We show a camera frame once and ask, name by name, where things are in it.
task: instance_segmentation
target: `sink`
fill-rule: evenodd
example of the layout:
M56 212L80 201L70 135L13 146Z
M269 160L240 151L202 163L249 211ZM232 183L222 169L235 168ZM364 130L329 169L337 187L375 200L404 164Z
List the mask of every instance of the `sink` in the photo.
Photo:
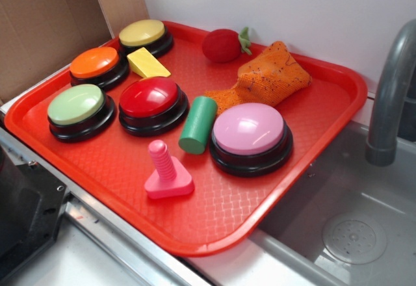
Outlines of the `sink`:
M350 122L258 228L341 284L415 285L416 145L377 167L367 133Z

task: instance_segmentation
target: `plush strawberry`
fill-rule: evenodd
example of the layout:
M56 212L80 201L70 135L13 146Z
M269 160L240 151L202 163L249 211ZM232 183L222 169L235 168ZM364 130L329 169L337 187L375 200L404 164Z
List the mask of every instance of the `plush strawberry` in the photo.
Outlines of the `plush strawberry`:
M251 55L250 46L247 27L240 34L231 29L217 29L204 38L202 53L212 62L225 63L235 60L243 52Z

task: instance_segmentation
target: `pink screw base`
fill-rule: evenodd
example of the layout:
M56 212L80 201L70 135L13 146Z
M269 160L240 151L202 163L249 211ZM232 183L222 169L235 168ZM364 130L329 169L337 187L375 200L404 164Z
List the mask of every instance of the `pink screw base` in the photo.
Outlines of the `pink screw base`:
M156 167L144 183L150 198L182 196L194 191L192 176L176 157L170 156L168 147L162 140L152 141L148 150Z

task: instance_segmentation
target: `orange knitted fabric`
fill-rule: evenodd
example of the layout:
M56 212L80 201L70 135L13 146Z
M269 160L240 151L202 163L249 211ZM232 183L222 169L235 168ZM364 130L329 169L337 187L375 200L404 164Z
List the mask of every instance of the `orange knitted fabric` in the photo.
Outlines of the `orange knitted fabric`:
M274 42L242 65L230 90L208 91L218 105L217 115L243 103L276 106L294 92L309 86L312 77L295 61L283 42Z

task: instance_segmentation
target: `red tray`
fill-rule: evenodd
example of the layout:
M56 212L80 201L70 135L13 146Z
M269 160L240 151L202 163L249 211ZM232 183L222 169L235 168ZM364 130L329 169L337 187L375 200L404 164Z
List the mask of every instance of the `red tray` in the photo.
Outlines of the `red tray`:
M201 52L207 32L166 22L174 36L173 49L159 60L190 102L206 90L226 89L237 81L237 69L252 57L241 55L226 64L213 64ZM117 39L108 46L117 48ZM252 45L253 55L264 49ZM278 171L255 178L223 173L209 150L185 153L178 146L183 124L158 136L168 144L194 178L188 196L151 200L144 183L154 171L148 144L155 139L128 135L116 119L102 134L80 143L61 143L49 132L47 107L70 87L64 70L22 97L6 114L6 127L106 206L176 255L209 255L232 247L251 232L310 163L350 121L367 98L367 86L354 71L300 55L293 55L313 77L310 87L296 92L276 108L294 137L288 163ZM138 80L109 91L118 104L120 94Z

